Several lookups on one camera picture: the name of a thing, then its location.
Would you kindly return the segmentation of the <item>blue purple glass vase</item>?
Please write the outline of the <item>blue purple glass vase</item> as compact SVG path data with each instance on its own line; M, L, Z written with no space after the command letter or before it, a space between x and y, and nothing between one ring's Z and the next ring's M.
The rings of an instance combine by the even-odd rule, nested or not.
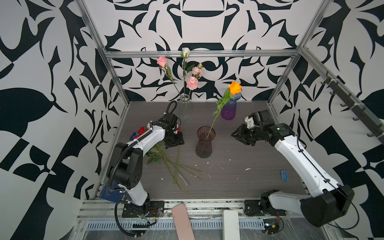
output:
M224 105L221 111L221 116L224 120L232 120L236 116L237 101L242 97L241 93L231 96L228 103Z

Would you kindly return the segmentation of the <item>white rose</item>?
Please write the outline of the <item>white rose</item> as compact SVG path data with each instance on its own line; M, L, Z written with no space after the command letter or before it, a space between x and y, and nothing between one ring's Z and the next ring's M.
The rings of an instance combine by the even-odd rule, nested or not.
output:
M183 67L183 78L184 78L184 92L183 94L188 94L189 92L189 89L187 88L187 79L191 76L191 73L189 73L189 71L192 69L192 67L194 66L190 66L190 68L188 69L188 62L187 62L187 59L188 57L190 56L190 49L189 48L182 48L182 53L181 53L181 57L183 58L183 63L182 63L182 67Z

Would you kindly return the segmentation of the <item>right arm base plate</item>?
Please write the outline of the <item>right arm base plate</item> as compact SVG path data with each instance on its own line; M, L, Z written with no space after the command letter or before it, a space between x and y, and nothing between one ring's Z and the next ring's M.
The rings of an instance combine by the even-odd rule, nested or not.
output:
M285 216L284 210L274 209L269 202L268 198L261 198L260 200L245 200L244 213L249 217L254 216Z

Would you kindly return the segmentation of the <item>pink rose single stem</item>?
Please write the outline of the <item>pink rose single stem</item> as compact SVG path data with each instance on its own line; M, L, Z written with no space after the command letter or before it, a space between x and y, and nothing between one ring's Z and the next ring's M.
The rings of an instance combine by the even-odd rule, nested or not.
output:
M157 64L158 64L159 68L164 72L164 75L172 82L172 84L175 87L178 95L180 95L181 91L176 86L175 79L173 78L172 71L171 71L171 68L168 65L166 57L161 56L161 57L157 58L156 61L157 61Z

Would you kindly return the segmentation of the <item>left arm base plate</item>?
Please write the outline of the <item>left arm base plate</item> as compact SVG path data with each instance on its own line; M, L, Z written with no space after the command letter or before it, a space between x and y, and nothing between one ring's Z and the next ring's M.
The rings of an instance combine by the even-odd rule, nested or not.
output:
M146 201L143 206L137 206L133 203L125 203L123 207L123 218L136 218L140 216L157 217L164 213L164 201Z

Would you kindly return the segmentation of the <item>orange rose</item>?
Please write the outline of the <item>orange rose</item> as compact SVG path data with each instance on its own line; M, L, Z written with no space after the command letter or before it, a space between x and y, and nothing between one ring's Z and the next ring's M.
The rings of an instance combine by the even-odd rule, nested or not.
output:
M229 87L225 91L224 95L216 101L217 109L213 113L213 116L215 116L215 118L213 120L211 128L213 128L217 118L221 116L222 108L226 103L229 102L231 96L241 93L241 91L242 91L242 86L239 83L232 82L231 84L229 84Z

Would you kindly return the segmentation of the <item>clear glass vase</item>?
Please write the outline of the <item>clear glass vase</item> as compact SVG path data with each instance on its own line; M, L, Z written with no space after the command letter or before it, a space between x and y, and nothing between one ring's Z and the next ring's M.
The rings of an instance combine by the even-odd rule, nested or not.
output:
M179 117L183 122L191 119L191 97L188 94L181 94L179 100L180 115Z

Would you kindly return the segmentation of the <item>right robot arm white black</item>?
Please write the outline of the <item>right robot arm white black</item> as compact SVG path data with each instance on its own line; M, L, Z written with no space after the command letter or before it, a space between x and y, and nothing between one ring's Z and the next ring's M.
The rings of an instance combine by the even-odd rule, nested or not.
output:
M245 201L246 215L277 215L280 211L288 211L304 216L315 227L322 227L345 216L354 206L352 188L331 177L305 150L292 128L275 123L269 111L247 116L231 136L247 146L254 146L257 141L269 143L286 158L309 192L296 195L268 191L261 195L258 203Z

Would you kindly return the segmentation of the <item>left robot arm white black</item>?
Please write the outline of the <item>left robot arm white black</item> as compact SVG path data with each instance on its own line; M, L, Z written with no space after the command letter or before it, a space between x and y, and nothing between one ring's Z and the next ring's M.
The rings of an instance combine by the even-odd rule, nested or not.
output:
M117 143L113 148L106 173L106 187L110 192L118 192L128 198L117 201L114 207L117 227L126 236L137 238L145 232L132 232L123 228L118 216L120 204L130 210L134 217L141 217L143 220L150 213L150 195L141 183L144 156L157 144L164 144L166 148L184 144L183 133L179 131L181 120L174 114L177 105L177 101L171 101L164 115L157 121L149 122L148 128L137 138L128 143Z

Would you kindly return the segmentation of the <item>dark red glass vase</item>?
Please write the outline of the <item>dark red glass vase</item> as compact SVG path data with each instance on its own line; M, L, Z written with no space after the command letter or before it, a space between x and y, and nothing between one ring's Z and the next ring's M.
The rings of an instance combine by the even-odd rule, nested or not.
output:
M212 141L216 137L216 132L211 127L203 126L198 129L197 136L196 154L199 158L206 159L213 152Z

